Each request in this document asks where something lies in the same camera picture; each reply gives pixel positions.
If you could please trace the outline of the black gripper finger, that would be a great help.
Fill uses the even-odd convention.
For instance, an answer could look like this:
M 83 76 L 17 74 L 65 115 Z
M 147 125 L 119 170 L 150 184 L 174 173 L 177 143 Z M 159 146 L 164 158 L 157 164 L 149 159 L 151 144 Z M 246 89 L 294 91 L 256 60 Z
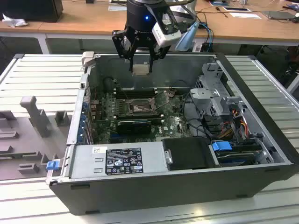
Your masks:
M 133 57 L 135 54 L 135 50 L 133 48 L 133 44 L 130 45 L 129 49 L 126 50 L 123 46 L 125 40 L 126 30 L 114 30 L 112 32 L 112 40 L 116 51 L 120 58 L 129 60 L 129 71 L 133 70 Z
M 153 70 L 153 62 L 158 59 L 164 59 L 171 46 L 162 47 L 158 51 L 155 51 L 154 47 L 149 47 L 149 73 Z

